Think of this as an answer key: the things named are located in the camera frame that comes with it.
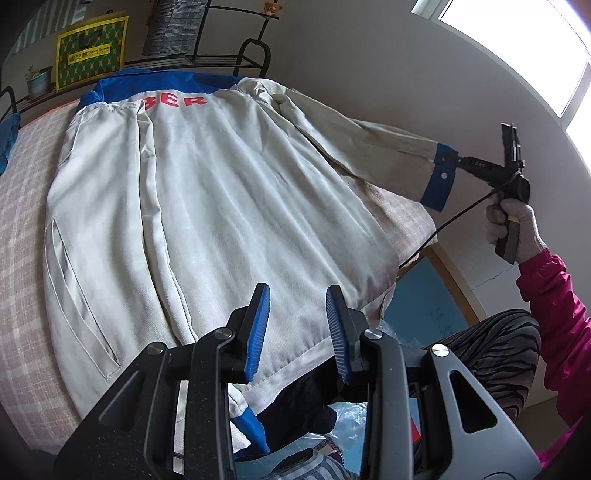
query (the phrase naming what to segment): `flower pot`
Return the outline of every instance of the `flower pot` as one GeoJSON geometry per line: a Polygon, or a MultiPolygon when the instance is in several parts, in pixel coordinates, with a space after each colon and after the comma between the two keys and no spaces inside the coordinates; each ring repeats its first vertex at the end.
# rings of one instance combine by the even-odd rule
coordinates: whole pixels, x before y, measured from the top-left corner
{"type": "Polygon", "coordinates": [[[51,87],[51,67],[46,67],[39,72],[35,78],[27,80],[29,100],[33,100],[44,93],[49,92],[51,87]]]}

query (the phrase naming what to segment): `striped curtain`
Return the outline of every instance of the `striped curtain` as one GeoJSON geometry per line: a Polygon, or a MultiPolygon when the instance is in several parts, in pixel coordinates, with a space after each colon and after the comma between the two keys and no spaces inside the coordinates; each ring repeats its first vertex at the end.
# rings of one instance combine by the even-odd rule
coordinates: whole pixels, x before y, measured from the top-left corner
{"type": "Polygon", "coordinates": [[[86,5],[91,2],[92,0],[47,0],[22,31],[7,58],[37,40],[83,20],[86,5]]]}

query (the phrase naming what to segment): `hand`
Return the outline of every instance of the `hand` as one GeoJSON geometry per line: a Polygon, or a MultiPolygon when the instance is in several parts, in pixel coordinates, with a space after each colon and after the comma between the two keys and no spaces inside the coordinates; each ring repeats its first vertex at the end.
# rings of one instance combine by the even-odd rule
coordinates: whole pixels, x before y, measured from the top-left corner
{"type": "Polygon", "coordinates": [[[496,245],[499,238],[507,236],[505,218],[507,215],[519,219],[519,241],[517,243],[517,255],[515,259],[521,264],[539,254],[546,244],[540,238],[538,226],[535,222],[534,209],[515,199],[501,200],[501,204],[486,207],[486,239],[492,245],[496,245]]]}

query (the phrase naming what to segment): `blue board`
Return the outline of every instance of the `blue board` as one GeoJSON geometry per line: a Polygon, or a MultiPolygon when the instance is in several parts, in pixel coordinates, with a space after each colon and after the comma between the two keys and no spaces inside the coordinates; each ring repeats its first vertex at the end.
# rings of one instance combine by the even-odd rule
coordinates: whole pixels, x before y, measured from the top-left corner
{"type": "Polygon", "coordinates": [[[396,283],[384,320],[402,343],[415,347],[431,345],[468,328],[455,300],[426,257],[396,283]]]}

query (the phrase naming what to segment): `clear plastic wrap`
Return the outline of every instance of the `clear plastic wrap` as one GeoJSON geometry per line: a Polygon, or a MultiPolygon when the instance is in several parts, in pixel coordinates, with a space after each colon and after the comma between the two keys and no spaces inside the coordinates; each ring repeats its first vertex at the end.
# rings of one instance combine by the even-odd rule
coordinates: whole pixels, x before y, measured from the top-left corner
{"type": "Polygon", "coordinates": [[[250,462],[238,462],[236,472],[239,480],[259,480],[268,475],[284,458],[307,448],[314,448],[327,437],[343,450],[345,468],[359,473],[367,404],[339,402],[331,407],[337,412],[337,420],[332,432],[327,435],[307,433],[278,452],[250,462]]]}

